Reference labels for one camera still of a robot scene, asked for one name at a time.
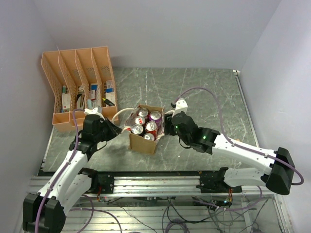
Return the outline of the black soda can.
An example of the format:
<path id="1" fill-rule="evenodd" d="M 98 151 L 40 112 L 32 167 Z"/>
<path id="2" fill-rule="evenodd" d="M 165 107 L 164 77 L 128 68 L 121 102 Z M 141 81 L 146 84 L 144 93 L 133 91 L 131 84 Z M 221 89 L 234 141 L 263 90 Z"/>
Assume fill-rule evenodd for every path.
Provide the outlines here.
<path id="1" fill-rule="evenodd" d="M 144 134 L 144 127 L 140 124 L 135 124 L 131 127 L 131 132 L 135 135 L 142 136 Z"/>

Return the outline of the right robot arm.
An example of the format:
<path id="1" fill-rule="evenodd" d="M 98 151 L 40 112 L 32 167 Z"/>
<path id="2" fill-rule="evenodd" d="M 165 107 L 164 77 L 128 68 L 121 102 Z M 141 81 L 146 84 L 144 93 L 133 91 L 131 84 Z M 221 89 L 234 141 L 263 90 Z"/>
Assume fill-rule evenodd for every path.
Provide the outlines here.
<path id="1" fill-rule="evenodd" d="M 222 175 L 214 180 L 214 186 L 220 192 L 246 185 L 265 186 L 280 195 L 290 193 L 295 165 L 285 148 L 268 150 L 240 143 L 217 130 L 198 127 L 184 112 L 165 114 L 164 132 L 177 135 L 185 149 L 231 157 L 249 166 L 243 169 L 221 168 Z"/>

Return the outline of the red can back left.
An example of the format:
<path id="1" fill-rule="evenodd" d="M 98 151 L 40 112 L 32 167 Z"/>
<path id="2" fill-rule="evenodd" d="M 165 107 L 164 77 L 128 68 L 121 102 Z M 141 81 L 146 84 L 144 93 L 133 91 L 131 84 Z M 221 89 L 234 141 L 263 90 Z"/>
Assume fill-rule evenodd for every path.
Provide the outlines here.
<path id="1" fill-rule="evenodd" d="M 145 119 L 148 119 L 149 117 L 149 110 L 144 107 L 140 107 L 137 111 L 137 116 L 143 117 Z"/>

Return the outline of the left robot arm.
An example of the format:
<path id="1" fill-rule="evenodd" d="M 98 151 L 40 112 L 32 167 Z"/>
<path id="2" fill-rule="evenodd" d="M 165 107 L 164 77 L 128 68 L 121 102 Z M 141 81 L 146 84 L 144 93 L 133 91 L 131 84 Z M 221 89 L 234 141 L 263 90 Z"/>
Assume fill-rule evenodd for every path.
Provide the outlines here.
<path id="1" fill-rule="evenodd" d="M 64 161 L 48 182 L 23 202 L 22 228 L 29 233 L 59 233 L 66 216 L 85 193 L 99 188 L 97 171 L 86 168 L 100 142 L 108 142 L 122 129 L 101 114 L 87 115 L 83 128 L 76 135 Z"/>

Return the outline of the red can front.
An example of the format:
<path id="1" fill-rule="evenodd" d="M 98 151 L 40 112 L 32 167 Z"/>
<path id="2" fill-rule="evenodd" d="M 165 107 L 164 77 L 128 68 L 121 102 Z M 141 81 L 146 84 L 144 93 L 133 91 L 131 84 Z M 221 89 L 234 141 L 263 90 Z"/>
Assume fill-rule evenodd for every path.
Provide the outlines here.
<path id="1" fill-rule="evenodd" d="M 143 138 L 146 139 L 146 140 L 150 140 L 150 141 L 155 141 L 155 139 L 156 139 L 156 137 L 152 133 L 146 133 L 143 136 Z"/>

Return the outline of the aluminium mounting rail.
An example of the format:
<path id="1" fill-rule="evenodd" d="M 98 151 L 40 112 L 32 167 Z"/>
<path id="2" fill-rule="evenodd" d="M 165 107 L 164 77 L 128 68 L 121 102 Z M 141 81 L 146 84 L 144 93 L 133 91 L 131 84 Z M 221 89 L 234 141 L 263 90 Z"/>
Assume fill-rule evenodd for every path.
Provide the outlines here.
<path id="1" fill-rule="evenodd" d="M 28 192 L 35 193 L 47 183 L 50 177 L 32 177 Z M 228 192 L 203 193 L 196 186 L 199 177 L 115 177 L 114 184 L 109 188 L 112 193 L 103 191 L 105 197 L 151 197 L 151 196 L 225 196 Z M 259 195 L 259 188 L 242 186 L 240 193 L 234 195 Z"/>

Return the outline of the orange plastic file organizer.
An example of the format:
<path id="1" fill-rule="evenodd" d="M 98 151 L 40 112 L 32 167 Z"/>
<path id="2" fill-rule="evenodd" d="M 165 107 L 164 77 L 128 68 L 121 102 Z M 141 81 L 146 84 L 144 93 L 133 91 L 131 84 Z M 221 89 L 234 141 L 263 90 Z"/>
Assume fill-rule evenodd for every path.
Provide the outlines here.
<path id="1" fill-rule="evenodd" d="M 60 132 L 74 130 L 74 120 L 82 128 L 85 114 L 74 109 L 87 107 L 91 98 L 92 86 L 96 86 L 95 95 L 99 97 L 97 105 L 102 107 L 104 117 L 112 120 L 118 112 L 117 105 L 103 103 L 106 91 L 112 88 L 108 97 L 117 102 L 115 79 L 108 47 L 94 47 L 72 50 L 47 51 L 42 54 L 41 65 L 54 94 L 53 126 Z M 70 93 L 70 111 L 62 112 L 62 94 Z"/>

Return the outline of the red can silver top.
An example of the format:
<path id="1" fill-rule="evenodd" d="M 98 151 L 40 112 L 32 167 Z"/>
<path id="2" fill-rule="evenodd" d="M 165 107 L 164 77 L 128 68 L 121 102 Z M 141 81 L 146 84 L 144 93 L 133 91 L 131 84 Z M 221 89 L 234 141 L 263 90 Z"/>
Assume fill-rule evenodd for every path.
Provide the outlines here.
<path id="1" fill-rule="evenodd" d="M 151 133 L 155 138 L 157 137 L 158 127 L 154 121 L 149 121 L 145 125 L 146 133 Z"/>

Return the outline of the purple Fanta can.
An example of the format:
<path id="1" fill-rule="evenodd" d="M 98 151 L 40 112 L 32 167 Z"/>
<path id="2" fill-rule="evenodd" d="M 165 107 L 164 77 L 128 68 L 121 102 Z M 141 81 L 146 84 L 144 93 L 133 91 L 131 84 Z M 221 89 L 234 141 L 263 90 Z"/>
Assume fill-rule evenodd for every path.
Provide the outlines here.
<path id="1" fill-rule="evenodd" d="M 156 125 L 160 127 L 162 122 L 162 114 L 159 111 L 154 110 L 149 114 L 149 120 L 155 122 Z"/>

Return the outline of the white medicine box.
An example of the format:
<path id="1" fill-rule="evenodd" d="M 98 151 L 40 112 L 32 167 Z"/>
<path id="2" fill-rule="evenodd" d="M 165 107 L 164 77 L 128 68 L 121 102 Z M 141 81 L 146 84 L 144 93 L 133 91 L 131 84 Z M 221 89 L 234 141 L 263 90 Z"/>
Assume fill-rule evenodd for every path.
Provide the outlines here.
<path id="1" fill-rule="evenodd" d="M 70 93 L 62 94 L 62 112 L 70 111 Z"/>

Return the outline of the watermelon print canvas bag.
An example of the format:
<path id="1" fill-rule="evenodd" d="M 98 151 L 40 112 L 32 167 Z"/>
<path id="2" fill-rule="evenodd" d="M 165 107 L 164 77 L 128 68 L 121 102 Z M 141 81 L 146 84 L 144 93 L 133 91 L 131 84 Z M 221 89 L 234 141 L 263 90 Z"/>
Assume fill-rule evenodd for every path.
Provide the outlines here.
<path id="1" fill-rule="evenodd" d="M 135 135 L 131 132 L 131 127 L 135 125 L 134 119 L 137 116 L 137 111 L 140 107 L 147 108 L 149 110 L 149 114 L 157 110 L 162 114 L 162 122 L 161 126 L 158 127 L 158 133 L 157 137 L 155 138 L 155 141 L 150 141 L 146 140 L 143 138 L 143 136 L 146 134 L 145 126 L 144 126 L 144 134 L 142 136 L 140 135 Z M 145 154 L 154 154 L 156 151 L 156 146 L 160 139 L 164 136 L 164 108 L 163 107 L 156 107 L 156 106 L 149 106 L 149 105 L 138 105 L 136 108 L 125 108 L 120 111 L 118 111 L 112 118 L 112 122 L 116 122 L 117 117 L 126 111 L 130 111 L 131 114 L 128 117 L 128 119 L 125 122 L 124 127 L 122 128 L 123 132 L 129 132 L 129 149 L 140 152 L 140 153 L 145 153 Z"/>

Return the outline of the yellow highlighter marker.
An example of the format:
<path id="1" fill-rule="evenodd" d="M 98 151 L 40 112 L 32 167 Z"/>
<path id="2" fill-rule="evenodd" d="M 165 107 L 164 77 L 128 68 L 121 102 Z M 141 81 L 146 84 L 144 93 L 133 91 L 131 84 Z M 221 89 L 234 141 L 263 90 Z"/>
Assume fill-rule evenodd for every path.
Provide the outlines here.
<path id="1" fill-rule="evenodd" d="M 115 106 L 115 104 L 112 101 L 106 98 L 103 98 L 103 103 L 106 104 L 107 106 Z"/>

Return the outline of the red tab soda can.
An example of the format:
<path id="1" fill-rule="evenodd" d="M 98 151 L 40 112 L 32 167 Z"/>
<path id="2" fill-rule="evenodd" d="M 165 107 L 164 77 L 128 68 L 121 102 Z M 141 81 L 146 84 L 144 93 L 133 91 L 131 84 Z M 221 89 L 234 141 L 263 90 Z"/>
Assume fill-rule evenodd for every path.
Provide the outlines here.
<path id="1" fill-rule="evenodd" d="M 141 125 L 141 126 L 145 126 L 146 124 L 146 119 L 143 116 L 136 116 L 134 119 L 135 124 Z"/>

